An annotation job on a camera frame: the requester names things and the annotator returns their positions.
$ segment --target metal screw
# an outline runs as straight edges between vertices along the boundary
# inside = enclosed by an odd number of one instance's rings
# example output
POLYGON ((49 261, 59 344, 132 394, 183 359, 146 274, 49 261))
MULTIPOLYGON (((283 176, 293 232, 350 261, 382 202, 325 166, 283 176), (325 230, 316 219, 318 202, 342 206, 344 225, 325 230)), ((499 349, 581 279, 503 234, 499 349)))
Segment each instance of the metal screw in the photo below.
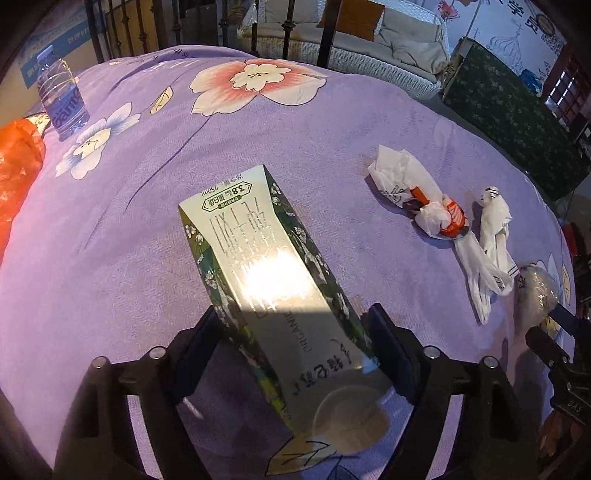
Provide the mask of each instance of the metal screw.
POLYGON ((150 358, 153 358, 154 360, 159 360, 164 355, 166 355, 166 348, 164 348, 163 346, 155 346, 148 352, 148 355, 150 356, 150 358))
POLYGON ((423 353, 430 359, 436 359, 439 357, 439 355, 441 355, 441 350, 436 346, 426 346, 423 349, 423 353))
POLYGON ((92 366, 94 368, 102 368, 107 364, 108 361, 109 361, 109 359, 107 357, 98 356, 92 361, 92 366))
POLYGON ((493 357, 493 356, 486 356, 484 357, 484 364, 488 367, 488 368, 496 368, 499 366, 499 361, 493 357))

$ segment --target purple bedspread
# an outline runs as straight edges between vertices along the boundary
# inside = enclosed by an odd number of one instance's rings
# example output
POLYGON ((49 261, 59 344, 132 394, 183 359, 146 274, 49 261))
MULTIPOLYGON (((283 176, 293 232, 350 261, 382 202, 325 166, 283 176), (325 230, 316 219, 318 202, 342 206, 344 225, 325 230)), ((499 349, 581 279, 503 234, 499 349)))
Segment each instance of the purple bedspread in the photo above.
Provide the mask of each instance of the purple bedspread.
MULTIPOLYGON (((541 421, 551 391, 543 365, 515 334, 513 296, 496 299, 489 323, 479 325, 450 244, 427 238, 376 197, 367 166, 379 144, 408 150, 470 220, 483 189, 498 187, 513 217, 513 259, 548 268, 574 310, 566 243, 526 176, 394 85, 280 62, 247 67, 250 58, 191 46, 97 65, 79 80, 87 127, 61 143, 47 130, 45 165, 0 267, 0 385, 42 455, 53 465, 94 357, 139 358, 205 311, 210 302, 177 205, 257 164, 282 187, 353 303, 380 302, 451 358, 496 356, 529 402, 525 414, 541 421)), ((452 402, 433 476, 445 466, 460 405, 452 402)), ((384 406, 392 426, 371 450, 340 463, 338 455, 316 463, 326 456, 319 452, 288 477, 377 478, 411 412, 395 392, 384 406)), ((269 460, 291 435, 231 347, 217 349, 179 410, 215 480, 282 471, 269 460)), ((132 412, 146 470, 157 476, 135 404, 132 412)))

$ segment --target pink flower print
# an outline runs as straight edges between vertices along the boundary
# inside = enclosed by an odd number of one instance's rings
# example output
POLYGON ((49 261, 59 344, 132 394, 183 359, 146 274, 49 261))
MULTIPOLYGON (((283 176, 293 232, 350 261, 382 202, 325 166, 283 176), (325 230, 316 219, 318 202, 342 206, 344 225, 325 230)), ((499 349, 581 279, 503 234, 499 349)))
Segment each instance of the pink flower print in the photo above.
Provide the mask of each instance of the pink flower print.
POLYGON ((193 113, 233 113, 257 95, 282 105, 303 105, 315 97, 326 77, 286 60, 230 61, 202 70, 191 82, 193 93, 201 93, 193 113))

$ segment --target plastic bottle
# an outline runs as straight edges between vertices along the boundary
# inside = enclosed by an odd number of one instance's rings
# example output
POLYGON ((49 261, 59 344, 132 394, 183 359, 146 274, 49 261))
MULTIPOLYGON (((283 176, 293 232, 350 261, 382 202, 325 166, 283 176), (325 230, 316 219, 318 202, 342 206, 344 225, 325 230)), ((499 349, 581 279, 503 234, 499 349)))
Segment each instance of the plastic bottle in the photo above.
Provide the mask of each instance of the plastic bottle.
POLYGON ((70 67, 49 45, 38 56, 37 87, 51 124, 65 140, 88 123, 89 114, 70 67))

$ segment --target green floral carton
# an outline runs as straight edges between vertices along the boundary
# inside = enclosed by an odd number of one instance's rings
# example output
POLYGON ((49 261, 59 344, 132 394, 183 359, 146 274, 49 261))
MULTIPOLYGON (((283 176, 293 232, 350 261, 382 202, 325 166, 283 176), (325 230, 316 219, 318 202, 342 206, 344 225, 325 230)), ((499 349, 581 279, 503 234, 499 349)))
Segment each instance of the green floral carton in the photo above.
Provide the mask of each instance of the green floral carton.
POLYGON ((375 402, 391 384, 267 169, 257 166, 225 180, 183 201, 179 210, 217 315, 284 423, 295 434, 340 442, 342 450, 375 443, 387 430, 384 415, 376 421, 375 402), (363 412, 354 412, 359 405, 363 412), (335 411, 358 419, 351 424, 335 411))

